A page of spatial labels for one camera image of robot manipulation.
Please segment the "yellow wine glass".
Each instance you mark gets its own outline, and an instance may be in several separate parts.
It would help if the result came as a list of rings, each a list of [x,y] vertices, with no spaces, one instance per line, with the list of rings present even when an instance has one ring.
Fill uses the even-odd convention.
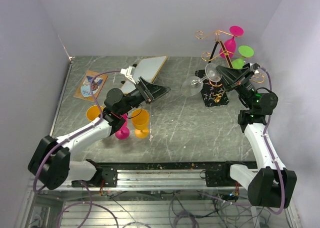
[[[94,121],[96,118],[100,117],[101,112],[103,111],[103,106],[101,105],[93,105],[91,107],[89,107],[86,111],[86,117],[87,119],[92,122]]]
[[[145,109],[134,110],[131,114],[131,121],[134,127],[134,134],[137,138],[144,139],[149,134],[150,115]]]

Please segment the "clear wine glass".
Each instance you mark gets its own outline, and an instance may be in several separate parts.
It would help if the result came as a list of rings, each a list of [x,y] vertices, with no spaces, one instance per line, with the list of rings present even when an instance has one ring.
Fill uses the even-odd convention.
[[[218,66],[216,64],[209,63],[204,69],[204,77],[200,78],[198,76],[191,76],[187,78],[180,87],[181,93],[185,97],[191,97],[202,90],[205,80],[211,81],[212,83],[219,82],[222,75],[218,72],[217,67]]]

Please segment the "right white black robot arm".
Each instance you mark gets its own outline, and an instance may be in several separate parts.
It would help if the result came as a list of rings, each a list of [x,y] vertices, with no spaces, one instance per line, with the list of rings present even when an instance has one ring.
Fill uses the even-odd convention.
[[[235,90],[245,106],[240,110],[237,123],[248,139],[255,157],[257,172],[239,162],[228,163],[221,172],[221,182],[227,186],[239,183],[247,191],[252,206],[266,207],[274,214],[280,214],[291,201],[297,182],[297,175],[288,170],[278,156],[268,127],[278,96],[271,86],[255,88],[251,77],[264,71],[258,63],[245,65],[242,69],[217,66],[225,91]]]

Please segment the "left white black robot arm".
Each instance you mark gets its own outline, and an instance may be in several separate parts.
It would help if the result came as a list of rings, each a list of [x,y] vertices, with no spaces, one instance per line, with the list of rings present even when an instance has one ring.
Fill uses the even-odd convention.
[[[85,182],[97,187],[107,182],[107,172],[96,162],[73,161],[76,152],[93,143],[110,137],[125,124],[124,115],[142,103],[150,104],[170,91],[170,87],[155,85],[139,77],[135,89],[124,94],[119,88],[108,91],[105,107],[88,125],[58,138],[50,135],[42,138],[27,166],[34,175],[34,184],[40,181],[44,187],[54,190],[64,182]]]

